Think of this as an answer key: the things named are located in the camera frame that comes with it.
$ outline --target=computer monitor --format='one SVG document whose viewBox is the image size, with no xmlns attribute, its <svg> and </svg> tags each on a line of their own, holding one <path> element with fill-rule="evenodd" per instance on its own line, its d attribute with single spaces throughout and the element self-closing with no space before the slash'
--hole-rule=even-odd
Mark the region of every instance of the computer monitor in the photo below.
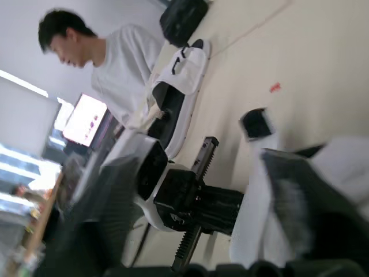
<svg viewBox="0 0 369 277">
<path fill-rule="evenodd" d="M 69 141 L 90 147 L 106 112 L 106 104 L 82 94 L 63 130 L 64 137 Z"/>
</svg>

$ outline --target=white t-shirt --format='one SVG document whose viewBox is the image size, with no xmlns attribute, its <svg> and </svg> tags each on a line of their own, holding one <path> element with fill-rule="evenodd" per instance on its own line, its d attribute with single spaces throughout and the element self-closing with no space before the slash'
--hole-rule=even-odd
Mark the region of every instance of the white t-shirt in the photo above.
<svg viewBox="0 0 369 277">
<path fill-rule="evenodd" d="M 137 25 L 126 25 L 106 38 L 105 61 L 92 73 L 92 87 L 123 125 L 141 108 L 145 84 L 162 43 Z"/>
</svg>

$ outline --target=man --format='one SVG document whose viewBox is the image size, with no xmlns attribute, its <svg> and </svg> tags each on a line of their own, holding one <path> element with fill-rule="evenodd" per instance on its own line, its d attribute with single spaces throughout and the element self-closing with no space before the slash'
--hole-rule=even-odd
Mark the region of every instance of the man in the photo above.
<svg viewBox="0 0 369 277">
<path fill-rule="evenodd" d="M 31 190 L 23 184 L 19 184 L 18 186 L 14 187 L 10 192 L 10 195 L 18 196 L 20 198 L 27 199 L 30 202 L 39 204 L 43 204 L 45 201 L 45 194 L 46 190 Z"/>
<path fill-rule="evenodd" d="M 142 27 L 127 25 L 102 39 L 75 13 L 53 10 L 39 24 L 39 43 L 61 63 L 83 68 L 92 62 L 92 87 L 121 124 L 139 108 L 148 112 L 145 84 L 162 44 Z"/>
</svg>

